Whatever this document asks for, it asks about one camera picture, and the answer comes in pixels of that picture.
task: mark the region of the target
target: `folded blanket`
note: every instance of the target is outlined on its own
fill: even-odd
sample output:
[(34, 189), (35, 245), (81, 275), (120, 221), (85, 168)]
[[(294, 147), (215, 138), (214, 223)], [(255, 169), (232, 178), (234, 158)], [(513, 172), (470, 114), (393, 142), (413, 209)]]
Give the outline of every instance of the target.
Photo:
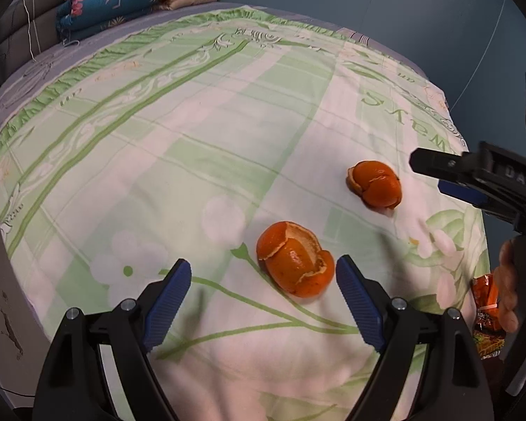
[(158, 3), (154, 9), (179, 9), (185, 6), (195, 6), (198, 4), (212, 3), (218, 0), (163, 0)]
[(138, 19), (138, 17), (142, 17), (143, 15), (148, 15), (152, 12), (152, 10), (153, 8), (141, 9), (140, 11), (135, 11), (126, 15), (121, 15), (114, 19), (107, 20), (105, 22), (101, 22), (100, 24), (92, 25), (91, 27), (83, 28), (81, 30), (69, 30), (63, 33), (63, 41), (70, 42), (84, 40), (86, 38), (89, 38), (90, 36), (97, 35), (98, 33), (102, 32), (103, 30), (107, 30), (108, 28), (124, 24), (129, 20)]
[(82, 30), (151, 8), (158, 0), (67, 0), (56, 12), (56, 29), (63, 39), (67, 31)]

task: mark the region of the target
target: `wall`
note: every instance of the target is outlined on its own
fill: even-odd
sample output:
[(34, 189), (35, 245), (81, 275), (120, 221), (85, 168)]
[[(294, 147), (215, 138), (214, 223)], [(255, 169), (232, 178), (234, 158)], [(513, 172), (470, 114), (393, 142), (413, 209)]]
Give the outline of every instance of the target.
[[(270, 6), (357, 30), (418, 64), (446, 93), (475, 150), (486, 140), (526, 156), (526, 20), (512, 0), (224, 0)], [(489, 217), (492, 265), (512, 227)]]

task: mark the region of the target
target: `snack bag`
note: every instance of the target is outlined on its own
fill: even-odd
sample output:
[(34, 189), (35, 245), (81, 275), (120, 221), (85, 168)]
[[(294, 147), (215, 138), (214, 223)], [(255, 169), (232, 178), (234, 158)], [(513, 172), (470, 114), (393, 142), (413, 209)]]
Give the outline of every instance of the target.
[(493, 274), (482, 275), (472, 280), (472, 292), (477, 307), (473, 326), (473, 339), (481, 359), (498, 356), (503, 348), (505, 331), (499, 323), (497, 299), (499, 290)]

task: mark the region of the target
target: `bed sheet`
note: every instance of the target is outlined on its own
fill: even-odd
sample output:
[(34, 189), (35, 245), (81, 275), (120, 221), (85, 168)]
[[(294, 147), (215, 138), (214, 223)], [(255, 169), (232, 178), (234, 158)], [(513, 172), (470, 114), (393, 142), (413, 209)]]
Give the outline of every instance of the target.
[[(140, 31), (152, 25), (176, 20), (180, 17), (192, 14), (199, 14), (216, 9), (231, 9), (239, 8), (241, 4), (215, 2), (209, 4), (202, 4), (191, 6), (188, 8), (180, 8), (176, 11), (161, 11), (152, 15), (141, 17), (139, 20), (133, 20), (120, 26), (115, 26), (109, 30), (92, 36), (82, 41), (75, 41), (67, 45), (56, 45), (51, 49), (46, 50), (42, 55), (36, 57), (35, 62), (29, 62), (25, 67), (15, 71), (5, 84), (0, 88), (0, 131), (4, 124), (20, 110), (21, 106), (42, 88), (49, 84), (49, 82), (61, 75), (65, 70), (85, 60), (93, 55), (96, 51), (102, 49), (116, 40), (122, 39), (129, 34)], [(388, 47), (379, 42), (369, 38), (362, 33), (356, 32), (349, 28), (341, 27), (331, 22), (314, 19), (307, 15), (291, 13), (279, 9), (265, 8), (264, 6), (256, 6), (256, 9), (267, 12), (268, 14), (276, 15), (280, 18), (292, 20), (294, 22), (301, 22), (303, 24), (313, 25), (316, 27), (325, 28), (337, 33), (340, 33), (352, 40), (355, 40), (374, 50), (379, 50), (385, 55), (391, 56), (399, 63), (410, 67), (417, 74), (424, 78), (428, 78), (424, 71), (415, 63), (403, 55), (394, 52)]]
[[(261, 271), (255, 243), (279, 220), (349, 254), (390, 296), (473, 320), (469, 282), (488, 271), (481, 213), (408, 166), (417, 147), (466, 150), (440, 89), (339, 33), (249, 6), (135, 27), (49, 68), (1, 126), (0, 227), (49, 337), (69, 307), (109, 310), (185, 258), (192, 287), (150, 355), (182, 421), (344, 420), (377, 353), (335, 282), (301, 301)], [(366, 159), (401, 180), (393, 216), (346, 188)]]

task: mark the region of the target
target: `human hand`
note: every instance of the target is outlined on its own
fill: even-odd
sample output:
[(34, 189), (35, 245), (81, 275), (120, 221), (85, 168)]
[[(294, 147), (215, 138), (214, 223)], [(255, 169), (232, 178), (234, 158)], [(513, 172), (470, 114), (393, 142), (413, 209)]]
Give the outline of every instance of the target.
[(515, 332), (518, 329), (518, 318), (514, 313), (518, 304), (517, 279), (512, 241), (507, 241), (499, 253), (499, 267), (493, 271), (493, 280), (499, 289), (499, 323), (506, 332)]

